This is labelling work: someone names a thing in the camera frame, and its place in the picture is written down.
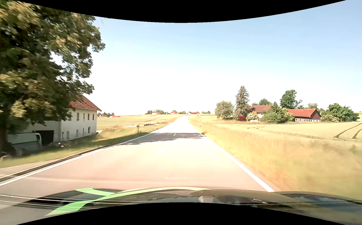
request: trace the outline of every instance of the white house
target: white house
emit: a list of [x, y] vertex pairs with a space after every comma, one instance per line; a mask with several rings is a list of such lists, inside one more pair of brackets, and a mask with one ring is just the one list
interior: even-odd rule
[[95, 104], [85, 96], [81, 101], [71, 102], [75, 111], [69, 109], [71, 118], [66, 121], [45, 121], [45, 125], [29, 125], [22, 133], [40, 133], [42, 145], [68, 141], [96, 133], [97, 111], [101, 111]]

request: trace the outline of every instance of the red roof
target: red roof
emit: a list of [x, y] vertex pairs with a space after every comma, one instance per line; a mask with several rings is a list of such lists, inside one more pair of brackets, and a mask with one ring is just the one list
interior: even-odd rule
[[74, 108], [93, 109], [101, 111], [95, 104], [88, 100], [85, 96], [81, 96], [80, 101], [70, 102], [70, 105]]
[[288, 112], [298, 117], [310, 117], [316, 109], [289, 109]]
[[263, 111], [269, 110], [271, 105], [253, 105], [249, 108], [255, 108], [255, 112], [262, 113]]

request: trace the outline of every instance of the white van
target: white van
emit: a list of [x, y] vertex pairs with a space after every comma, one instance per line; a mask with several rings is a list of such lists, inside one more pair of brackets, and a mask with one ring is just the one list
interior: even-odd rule
[[42, 139], [39, 133], [23, 133], [16, 135], [7, 135], [7, 142], [22, 154], [24, 150], [28, 153], [42, 150]]

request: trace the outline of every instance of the asphalt road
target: asphalt road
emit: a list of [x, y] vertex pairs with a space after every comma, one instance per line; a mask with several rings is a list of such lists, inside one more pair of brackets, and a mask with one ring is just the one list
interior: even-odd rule
[[[80, 188], [216, 186], [272, 191], [182, 116], [148, 135], [0, 184], [0, 195], [42, 197]], [[17, 199], [13, 204], [27, 201]], [[0, 209], [10, 204], [0, 204]]]

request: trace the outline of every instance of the house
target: house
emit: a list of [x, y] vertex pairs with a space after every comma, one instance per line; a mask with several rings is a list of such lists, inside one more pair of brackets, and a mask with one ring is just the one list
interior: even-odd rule
[[320, 113], [316, 109], [289, 109], [289, 113], [295, 116], [295, 121], [320, 122]]
[[269, 110], [270, 107], [271, 107], [271, 105], [266, 104], [266, 105], [253, 105], [253, 106], [251, 106], [249, 108], [250, 109], [253, 108], [254, 111], [258, 114], [258, 117], [262, 118], [263, 117], [263, 112]]
[[95, 104], [85, 96], [81, 101], [71, 102], [75, 110], [68, 109], [71, 117], [64, 121], [45, 121], [45, 125], [30, 124], [22, 133], [40, 133], [42, 145], [68, 141], [96, 133], [96, 114], [101, 111]]

